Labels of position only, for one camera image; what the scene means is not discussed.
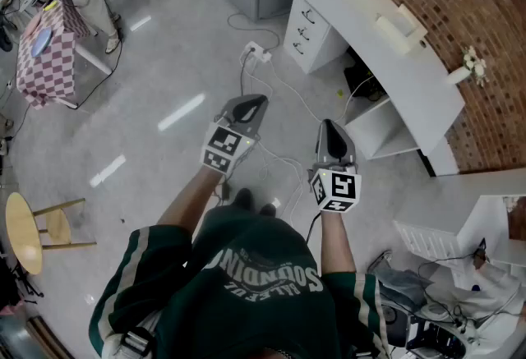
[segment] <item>brick wall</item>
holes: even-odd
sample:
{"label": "brick wall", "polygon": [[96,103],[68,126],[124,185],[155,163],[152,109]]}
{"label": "brick wall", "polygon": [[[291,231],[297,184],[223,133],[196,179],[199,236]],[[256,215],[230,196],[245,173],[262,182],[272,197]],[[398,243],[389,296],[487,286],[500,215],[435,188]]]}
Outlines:
{"label": "brick wall", "polygon": [[466,108],[447,139],[463,173],[526,166],[526,0],[394,0],[429,30],[427,40],[448,71],[473,44],[490,83],[459,85]]}

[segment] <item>table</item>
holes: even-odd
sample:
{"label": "table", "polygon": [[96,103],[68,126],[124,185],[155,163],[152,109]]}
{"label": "table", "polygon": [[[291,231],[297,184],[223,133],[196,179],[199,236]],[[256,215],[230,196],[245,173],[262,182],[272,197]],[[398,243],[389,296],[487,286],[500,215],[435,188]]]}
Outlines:
{"label": "table", "polygon": [[350,45],[385,89],[386,97],[346,127],[367,159],[410,150],[428,156],[464,106],[459,90],[445,82],[447,70],[425,39],[425,48],[418,45],[402,55],[378,30],[378,14],[397,10],[392,0],[294,0],[288,21],[284,47],[306,73]]}
{"label": "table", "polygon": [[[40,56],[33,58],[33,43],[39,32],[46,27],[53,29],[52,40]],[[75,53],[94,64],[104,74],[111,73],[111,68],[77,42],[89,34],[90,30],[74,8],[73,1],[62,0],[55,8],[43,13],[33,34],[21,38],[16,66],[16,88],[33,108],[41,109],[49,101],[76,108],[76,104],[67,100],[67,97],[75,94]]]}
{"label": "table", "polygon": [[[84,202],[85,199],[68,201],[47,209],[33,212],[19,193],[13,192],[6,204],[7,236],[16,258],[31,274],[42,271],[43,251],[82,248],[96,245],[96,242],[71,243],[69,224],[63,208]],[[46,214],[48,229],[37,227],[35,216]],[[42,245],[40,234],[49,233],[54,245]]]}

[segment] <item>plug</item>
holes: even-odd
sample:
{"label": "plug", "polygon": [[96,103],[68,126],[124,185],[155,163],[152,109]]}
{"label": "plug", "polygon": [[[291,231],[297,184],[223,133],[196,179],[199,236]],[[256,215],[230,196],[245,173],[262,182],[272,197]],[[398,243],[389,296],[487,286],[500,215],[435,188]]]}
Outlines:
{"label": "plug", "polygon": [[270,59],[272,58],[271,53],[266,52],[261,46],[259,46],[253,41],[247,44],[247,46],[243,50],[242,57],[244,57],[247,53],[253,53],[254,57],[256,57],[263,63],[270,61]]}

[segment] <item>checkered tablecloth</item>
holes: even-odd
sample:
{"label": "checkered tablecloth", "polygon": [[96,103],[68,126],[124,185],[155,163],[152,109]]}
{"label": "checkered tablecloth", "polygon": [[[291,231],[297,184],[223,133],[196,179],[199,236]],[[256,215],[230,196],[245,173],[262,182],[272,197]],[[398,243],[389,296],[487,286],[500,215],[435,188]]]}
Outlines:
{"label": "checkered tablecloth", "polygon": [[[40,56],[31,57],[31,49],[39,32],[50,26],[53,28],[53,35],[49,46]],[[75,94],[75,41],[89,34],[81,15],[73,7],[73,1],[62,0],[55,8],[44,12],[40,24],[29,37],[21,39],[16,66],[16,88],[33,108],[41,109],[50,99]]]}

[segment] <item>sneaker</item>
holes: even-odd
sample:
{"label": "sneaker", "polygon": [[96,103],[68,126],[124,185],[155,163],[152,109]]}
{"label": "sneaker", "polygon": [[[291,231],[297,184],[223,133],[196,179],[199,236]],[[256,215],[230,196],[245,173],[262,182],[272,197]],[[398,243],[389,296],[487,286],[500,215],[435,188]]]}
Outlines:
{"label": "sneaker", "polygon": [[110,54],[113,51],[115,51],[115,49],[117,49],[120,43],[121,43],[121,39],[118,37],[118,35],[117,35],[117,38],[108,39],[108,44],[106,45],[106,53]]}

